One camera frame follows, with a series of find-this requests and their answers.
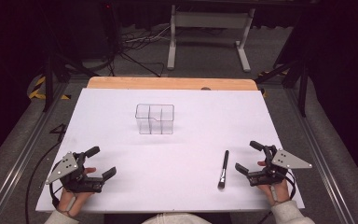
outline white table surface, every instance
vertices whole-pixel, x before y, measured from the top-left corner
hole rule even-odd
[[[138,104],[174,105],[173,134],[139,134]],[[269,209],[265,195],[235,170],[250,172],[265,155],[249,146],[282,147],[260,91],[83,89],[54,164],[68,151],[101,151],[85,167],[117,174],[83,206],[90,213],[236,212]],[[229,150],[226,187],[217,188]],[[58,180],[54,188],[61,186]],[[299,190],[294,200],[304,208]],[[54,210],[45,186],[36,211]]]

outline black curtain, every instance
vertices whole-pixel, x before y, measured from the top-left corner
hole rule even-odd
[[[358,166],[358,0],[302,17],[276,63],[308,63],[318,100]]]
[[[28,85],[43,64],[39,39],[23,4],[0,1],[0,146],[30,104]]]
[[[170,23],[171,6],[119,4],[117,13],[123,27],[134,24],[137,29],[150,30],[153,26]]]

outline transparent box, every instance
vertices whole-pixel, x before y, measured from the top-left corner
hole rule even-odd
[[[172,134],[173,105],[137,105],[136,122],[140,134]]]

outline metal stand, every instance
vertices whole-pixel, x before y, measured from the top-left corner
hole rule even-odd
[[[254,14],[255,10],[253,8],[250,9],[249,13],[181,12],[176,11],[176,7],[173,5],[171,11],[171,42],[167,69],[173,70],[175,67],[176,27],[208,27],[243,30],[241,41],[236,41],[236,48],[240,56],[243,71],[250,72],[251,68],[243,47],[248,37]]]
[[[258,77],[255,79],[256,84],[263,83],[264,81],[277,76],[281,72],[290,69],[287,73],[286,77],[282,81],[282,85],[284,88],[293,88],[298,79],[300,79],[300,89],[298,95],[298,109],[301,115],[305,118],[305,99],[307,94],[307,83],[308,83],[308,75],[309,70],[307,65],[303,61],[294,61],[288,64],[284,64],[276,69],[268,72],[266,75],[262,77]]]
[[[77,71],[86,74],[89,77],[99,77],[100,75],[95,74],[88,68],[84,67],[82,64],[75,63],[74,61],[58,54],[50,54],[46,59],[46,102],[44,112],[48,110],[54,101],[53,94],[53,76],[55,75],[59,82],[65,83],[68,82],[71,76],[69,75],[65,65],[69,64],[74,67]]]

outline robotic arm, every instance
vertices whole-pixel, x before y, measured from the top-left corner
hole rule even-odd
[[[73,193],[100,193],[105,181],[114,176],[117,170],[116,167],[113,167],[103,173],[102,177],[88,177],[84,174],[84,162],[86,161],[86,157],[90,158],[98,152],[100,152],[99,147],[93,147],[82,153],[68,152],[61,161],[55,164],[46,184],[51,185],[54,181],[60,179],[63,187]]]
[[[275,146],[263,146],[256,141],[251,141],[250,146],[259,151],[263,150],[266,154],[266,166],[258,172],[249,173],[249,170],[239,163],[235,164],[235,169],[248,178],[251,186],[281,183],[286,177],[287,169],[312,167],[310,163],[283,149],[278,150]]]

